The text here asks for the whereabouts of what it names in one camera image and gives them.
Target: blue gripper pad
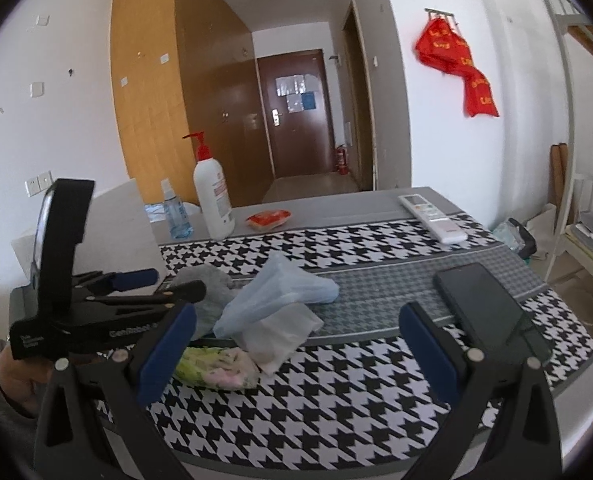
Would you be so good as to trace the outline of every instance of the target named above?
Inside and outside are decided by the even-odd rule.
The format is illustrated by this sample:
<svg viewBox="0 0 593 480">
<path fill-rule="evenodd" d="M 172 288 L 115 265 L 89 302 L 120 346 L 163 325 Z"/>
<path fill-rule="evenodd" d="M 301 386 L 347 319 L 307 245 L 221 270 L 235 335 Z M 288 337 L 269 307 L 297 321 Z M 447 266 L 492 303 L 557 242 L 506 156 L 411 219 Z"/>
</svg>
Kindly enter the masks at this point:
<svg viewBox="0 0 593 480">
<path fill-rule="evenodd" d="M 432 323 L 432 320 L 427 314 L 423 315 L 427 319 L 422 320 L 412 304 L 405 305 L 399 313 L 399 330 L 439 400 L 455 406 L 459 403 L 462 393 L 460 373 L 440 341 L 426 326 L 425 323 Z"/>
<path fill-rule="evenodd" d="M 141 288 L 142 286 L 154 285 L 159 280 L 159 271 L 156 269 L 134 270 L 133 272 L 117 272 L 112 277 L 114 290 L 125 292 Z"/>
<path fill-rule="evenodd" d="M 193 304 L 187 303 L 141 367 L 136 400 L 142 408 L 161 399 L 195 330 L 196 311 Z"/>
</svg>

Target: door handle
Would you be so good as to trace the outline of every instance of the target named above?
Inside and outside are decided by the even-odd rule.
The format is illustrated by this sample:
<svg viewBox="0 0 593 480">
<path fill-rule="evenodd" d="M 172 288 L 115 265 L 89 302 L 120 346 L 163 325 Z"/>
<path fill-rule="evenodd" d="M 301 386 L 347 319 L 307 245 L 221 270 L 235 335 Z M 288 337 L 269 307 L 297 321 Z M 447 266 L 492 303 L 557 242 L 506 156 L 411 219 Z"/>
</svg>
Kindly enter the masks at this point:
<svg viewBox="0 0 593 480">
<path fill-rule="evenodd" d="M 276 108 L 274 108 L 272 110 L 272 120 L 274 121 L 274 125 L 275 126 L 280 126 L 281 125 L 281 119 L 280 117 L 282 117 L 283 114 L 278 113 L 278 110 Z"/>
</svg>

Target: hook rack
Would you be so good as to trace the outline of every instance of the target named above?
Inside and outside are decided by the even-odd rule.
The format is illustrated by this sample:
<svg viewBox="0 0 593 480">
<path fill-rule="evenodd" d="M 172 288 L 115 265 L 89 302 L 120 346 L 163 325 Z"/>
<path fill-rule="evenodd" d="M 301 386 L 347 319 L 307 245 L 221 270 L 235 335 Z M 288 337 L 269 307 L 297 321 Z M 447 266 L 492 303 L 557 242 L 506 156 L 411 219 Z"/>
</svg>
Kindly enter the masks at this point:
<svg viewBox="0 0 593 480">
<path fill-rule="evenodd" d="M 452 18 L 452 22 L 455 25 L 455 28 L 457 30 L 457 32 L 459 33 L 459 36 L 463 36 L 463 34 L 461 34 L 461 29 L 459 29 L 459 24 L 457 23 L 457 18 L 454 16 L 454 14 L 452 12 L 445 12 L 444 10 L 436 10 L 436 9 L 425 9 L 425 12 L 428 13 L 428 17 L 430 18 L 430 20 L 432 19 L 432 14 L 436 14 L 438 17 L 443 17 L 446 19 L 446 22 L 450 23 L 450 18 Z"/>
</svg>

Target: wooden wardrobe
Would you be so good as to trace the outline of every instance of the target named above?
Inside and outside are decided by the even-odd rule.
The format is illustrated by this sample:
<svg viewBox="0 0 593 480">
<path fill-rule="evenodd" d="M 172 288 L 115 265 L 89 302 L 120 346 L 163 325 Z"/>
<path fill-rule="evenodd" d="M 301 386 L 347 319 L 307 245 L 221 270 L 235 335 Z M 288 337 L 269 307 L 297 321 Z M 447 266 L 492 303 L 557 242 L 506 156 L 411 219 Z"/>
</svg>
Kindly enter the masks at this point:
<svg viewBox="0 0 593 480">
<path fill-rule="evenodd" d="M 233 206 L 260 203 L 273 181 L 252 33 L 223 0 L 113 0 L 116 122 L 128 173 L 146 203 L 169 178 L 187 202 L 205 131 Z"/>
</svg>

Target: door frame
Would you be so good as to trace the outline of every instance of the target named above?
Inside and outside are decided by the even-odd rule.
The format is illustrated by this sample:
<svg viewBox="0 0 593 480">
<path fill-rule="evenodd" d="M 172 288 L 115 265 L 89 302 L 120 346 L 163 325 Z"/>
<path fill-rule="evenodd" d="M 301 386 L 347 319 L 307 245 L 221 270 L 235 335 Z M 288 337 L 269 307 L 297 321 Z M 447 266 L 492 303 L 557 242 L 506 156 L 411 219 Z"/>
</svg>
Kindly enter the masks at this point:
<svg viewBox="0 0 593 480">
<path fill-rule="evenodd" d="M 348 54 L 349 50 L 348 50 L 348 46 L 347 46 L 345 29 L 346 29 L 346 26 L 348 25 L 348 21 L 352 14 L 354 15 L 354 21 L 357 24 L 359 45 L 361 47 L 361 54 L 363 56 L 363 70 L 365 71 L 366 86 L 368 87 L 368 106 L 369 106 L 369 110 L 370 110 L 370 126 L 371 126 L 371 130 L 372 130 L 371 131 L 371 134 L 372 134 L 372 190 L 376 191 L 377 183 L 379 181 L 379 160 L 377 158 L 377 122 L 375 120 L 374 99 L 372 96 L 372 81 L 370 79 L 368 52 L 366 49 L 365 37 L 363 35 L 363 28 L 361 26 L 361 17 L 359 16 L 359 7 L 357 5 L 357 0 L 350 1 L 350 7 L 348 8 L 347 12 L 345 13 L 345 18 L 343 20 L 343 28 L 341 29 L 341 33 L 343 35 L 343 46 L 345 48 L 346 58 L 349 57 L 349 54 Z M 350 79 L 350 85 L 352 86 L 352 85 L 354 85 L 354 83 L 353 83 L 353 78 L 352 78 L 352 73 L 350 71 L 349 63 L 347 63 L 347 69 L 348 69 L 348 77 Z M 352 101 L 352 115 L 354 118 L 354 124 L 356 126 L 356 124 L 358 123 L 357 110 L 359 107 L 357 106 L 355 92 L 354 92 L 353 88 L 350 89 L 350 96 L 351 96 L 350 100 Z M 355 142 L 355 145 L 358 146 L 359 139 L 357 137 L 356 127 L 352 128 L 352 137 L 353 137 L 352 140 Z"/>
<path fill-rule="evenodd" d="M 328 135 L 330 137 L 330 148 L 331 148 L 333 159 L 336 161 L 336 141 L 334 140 L 333 111 L 332 111 L 332 105 L 331 105 L 331 101 L 330 101 L 330 90 L 329 90 L 329 86 L 328 86 L 328 72 L 327 72 L 327 67 L 325 66 L 325 53 L 323 51 L 323 48 L 314 48 L 311 50 L 296 50 L 294 52 L 283 52 L 281 54 L 273 54 L 272 56 L 257 57 L 255 60 L 257 74 L 259 75 L 259 91 L 260 91 L 261 104 L 262 104 L 262 108 L 263 108 L 263 117 L 266 122 L 266 131 L 268 134 L 268 145 L 270 147 L 270 158 L 272 160 L 272 171 L 274 172 L 275 179 L 276 179 L 276 171 L 275 171 L 275 166 L 274 166 L 274 150 L 272 148 L 272 143 L 270 141 L 270 118 L 268 117 L 268 110 L 270 110 L 271 108 L 269 108 L 268 104 L 265 102 L 265 92 L 261 88 L 262 81 L 260 78 L 259 61 L 261 59 L 268 59 L 270 57 L 295 56 L 295 55 L 296 56 L 315 56 L 318 54 L 321 54 L 321 59 L 323 60 L 323 64 L 322 64 L 323 78 L 321 81 L 321 85 L 323 86 L 323 101 L 325 102 L 325 111 L 326 111 L 326 115 L 328 118 Z"/>
</svg>

